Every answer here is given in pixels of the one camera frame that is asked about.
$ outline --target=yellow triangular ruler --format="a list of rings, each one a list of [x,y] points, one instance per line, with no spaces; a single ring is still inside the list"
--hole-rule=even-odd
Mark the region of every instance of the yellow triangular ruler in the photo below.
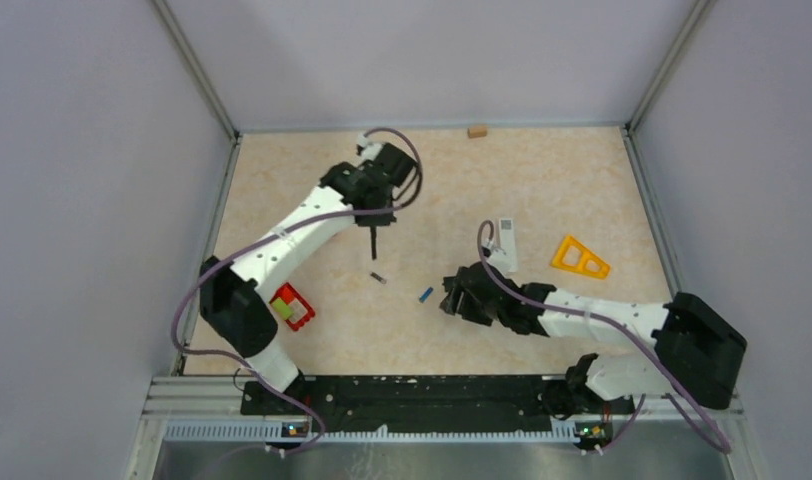
[[[568,250],[570,250],[571,247],[580,251],[580,260],[577,261],[576,265],[565,263],[565,256],[568,255]],[[579,273],[580,275],[587,275],[601,280],[609,275],[610,269],[608,263],[601,260],[600,257],[595,255],[594,252],[586,248],[585,245],[571,235],[566,235],[565,240],[562,240],[562,244],[559,245],[559,251],[556,252],[550,265],[560,270]]]

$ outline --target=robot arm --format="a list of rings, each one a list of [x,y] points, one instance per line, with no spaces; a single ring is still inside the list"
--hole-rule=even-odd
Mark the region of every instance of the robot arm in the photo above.
[[[276,340],[278,324],[268,301],[315,250],[353,223],[371,229],[375,255],[376,227],[396,221],[393,189],[401,187],[413,170],[420,174],[417,162],[391,144],[360,136],[358,146],[362,159],[358,167],[347,162],[332,167],[309,196],[265,235],[275,235],[275,241],[238,257],[200,289],[202,317],[279,391],[285,391],[299,371]],[[362,214],[379,209],[391,211]],[[326,218],[311,220],[321,215]],[[208,259],[201,273],[218,261]]]
[[[635,348],[636,344],[616,328],[590,316],[610,317],[652,350],[700,405],[713,409],[729,406],[747,342],[700,298],[680,292],[667,304],[621,303],[575,295],[549,284],[518,287],[503,276],[508,265],[503,251],[486,242],[483,252],[495,276],[507,287],[549,308],[536,308],[512,298],[489,278],[481,263],[475,263],[460,267],[453,277],[445,277],[447,295],[440,308],[446,313],[487,326],[499,321],[521,335],[590,338]],[[567,412],[573,407],[562,400],[563,396],[597,403],[627,395],[674,393],[660,370],[639,352],[585,355],[568,369],[565,384],[566,390],[555,396],[562,406],[553,411]]]

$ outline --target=black mounting plate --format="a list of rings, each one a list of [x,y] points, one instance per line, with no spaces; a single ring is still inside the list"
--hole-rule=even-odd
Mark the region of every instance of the black mounting plate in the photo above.
[[[418,375],[300,377],[285,393],[308,405],[330,432],[537,432],[551,429],[542,394],[556,377],[542,375]],[[631,400],[610,403],[613,415],[633,412]],[[600,413],[577,411],[576,413]],[[244,385],[242,415],[303,415],[258,382]]]

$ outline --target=beige speckled tabletop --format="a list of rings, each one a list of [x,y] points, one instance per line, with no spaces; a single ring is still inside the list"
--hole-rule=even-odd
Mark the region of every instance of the beige speckled tabletop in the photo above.
[[[617,128],[406,131],[421,153],[419,200],[379,231],[370,258],[367,229],[338,234],[290,278],[317,310],[299,332],[280,324],[279,341],[307,374],[513,374],[564,372],[579,356],[617,351],[572,338],[521,336],[445,315],[442,277],[477,261],[483,219],[515,220],[518,284],[553,283],[620,301],[668,300],[665,277]],[[327,169],[355,163],[357,132],[245,135],[220,227],[216,255],[266,233]],[[404,148],[399,141],[379,134]],[[566,234],[612,266],[596,280],[550,266]],[[382,285],[369,276],[377,272]],[[418,297],[435,292],[426,303]],[[203,320],[192,347],[228,348]],[[188,374],[231,374],[223,358],[193,357]]]

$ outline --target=light purple wall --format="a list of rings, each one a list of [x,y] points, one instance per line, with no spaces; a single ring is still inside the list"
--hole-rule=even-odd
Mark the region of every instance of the light purple wall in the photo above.
[[[640,143],[774,478],[812,478],[812,1],[718,2]]]
[[[227,155],[148,2],[0,1],[0,479],[122,476]]]
[[[242,130],[620,123],[692,0],[171,0]]]

